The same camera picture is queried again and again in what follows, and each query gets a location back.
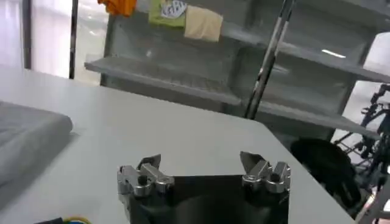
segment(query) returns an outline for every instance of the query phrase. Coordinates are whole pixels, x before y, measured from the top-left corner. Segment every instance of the beige cloth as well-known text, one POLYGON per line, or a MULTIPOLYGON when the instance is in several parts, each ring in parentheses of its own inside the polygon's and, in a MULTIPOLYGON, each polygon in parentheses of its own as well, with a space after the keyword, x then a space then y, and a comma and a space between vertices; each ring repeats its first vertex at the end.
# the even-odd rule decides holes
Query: beige cloth
POLYGON ((218 42, 223 17, 209 9, 187 7, 184 37, 218 42))

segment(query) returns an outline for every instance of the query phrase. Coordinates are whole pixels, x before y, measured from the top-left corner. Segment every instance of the yellow cable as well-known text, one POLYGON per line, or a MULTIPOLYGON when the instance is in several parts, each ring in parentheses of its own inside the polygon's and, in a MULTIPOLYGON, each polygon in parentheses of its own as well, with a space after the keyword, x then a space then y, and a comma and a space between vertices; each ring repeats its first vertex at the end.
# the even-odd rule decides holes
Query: yellow cable
POLYGON ((92 224, 88 219, 81 217, 81 216, 68 217, 68 218, 63 219, 63 221, 64 222, 80 221, 80 222, 84 222, 85 224, 92 224))

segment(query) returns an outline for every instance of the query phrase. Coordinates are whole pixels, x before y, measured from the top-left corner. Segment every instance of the hanging towel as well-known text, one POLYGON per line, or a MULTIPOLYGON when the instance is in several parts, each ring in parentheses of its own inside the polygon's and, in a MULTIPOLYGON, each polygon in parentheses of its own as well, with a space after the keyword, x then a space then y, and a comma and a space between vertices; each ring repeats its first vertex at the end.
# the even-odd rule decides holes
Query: hanging towel
POLYGON ((177 0, 151 0, 149 22, 170 27, 184 27, 186 8, 185 3, 177 0))
POLYGON ((209 9, 189 5, 186 12, 184 37, 219 41, 223 17, 209 9))
POLYGON ((105 5, 105 11, 111 15, 130 16, 134 12, 137 0, 97 0, 105 5))

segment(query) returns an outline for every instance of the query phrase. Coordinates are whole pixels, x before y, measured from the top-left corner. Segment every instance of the orange cloth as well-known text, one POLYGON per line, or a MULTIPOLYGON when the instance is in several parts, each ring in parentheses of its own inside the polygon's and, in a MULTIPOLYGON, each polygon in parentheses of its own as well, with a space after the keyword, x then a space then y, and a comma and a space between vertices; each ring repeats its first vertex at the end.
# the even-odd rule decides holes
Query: orange cloth
POLYGON ((105 5, 105 11, 111 15, 130 16, 137 4, 137 0, 97 0, 105 5))

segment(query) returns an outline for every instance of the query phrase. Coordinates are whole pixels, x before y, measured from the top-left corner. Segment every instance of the metal shelf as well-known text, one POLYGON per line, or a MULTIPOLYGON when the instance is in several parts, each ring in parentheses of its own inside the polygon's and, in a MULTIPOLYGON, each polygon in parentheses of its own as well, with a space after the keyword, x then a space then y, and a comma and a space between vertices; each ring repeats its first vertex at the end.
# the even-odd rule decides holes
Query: metal shelf
POLYGON ((301 47, 287 46, 283 43, 281 44, 280 52, 346 73, 355 74, 360 80, 390 83, 390 76, 366 70, 362 66, 353 65, 342 58, 331 58, 323 53, 315 53, 301 47))
MULTIPOLYGON (((368 3, 365 3, 363 0, 355 1, 352 0, 342 0, 340 2, 348 2, 348 4, 363 4, 370 8, 365 8, 366 10, 373 10, 375 6, 370 6, 368 3)), ((149 1, 148 0, 138 0, 137 1, 137 10, 139 12, 147 13, 149 11, 149 1)), ((390 11, 387 9, 381 10, 381 15, 385 14, 385 12, 390 11)), ((221 35, 225 37, 229 37, 238 41, 242 41, 243 43, 251 44, 253 46, 261 46, 265 47, 268 43, 266 40, 259 34, 252 32, 251 30, 244 29, 243 27, 224 21, 221 27, 221 35)), ((360 80, 368 80, 374 82, 385 82, 390 83, 390 76, 379 74, 376 72, 368 71, 358 65, 353 65, 351 63, 346 62, 345 60, 338 60, 340 58, 329 58, 328 55, 323 53, 310 52, 301 47, 292 47, 290 45, 281 44, 280 52, 291 55, 294 57, 298 57, 304 60, 312 61, 318 63, 320 65, 324 65, 330 68, 335 68, 340 71, 344 71, 349 74, 356 74, 358 79, 360 80)))
POLYGON ((378 133, 370 131, 348 120, 342 115, 318 111, 313 108, 298 108, 296 106, 291 107, 285 104, 272 102, 271 100, 264 100, 260 103, 258 111, 324 127, 351 131, 374 139, 380 138, 378 133))
POLYGON ((318 10, 355 22, 366 27, 373 27, 379 32, 390 30, 390 7, 385 1, 378 0, 303 0, 301 3, 318 10))
POLYGON ((161 66, 121 57, 106 57, 86 62, 85 67, 94 72, 112 75, 133 82, 170 89, 217 102, 239 105, 236 97, 223 84, 203 77, 173 71, 161 66))

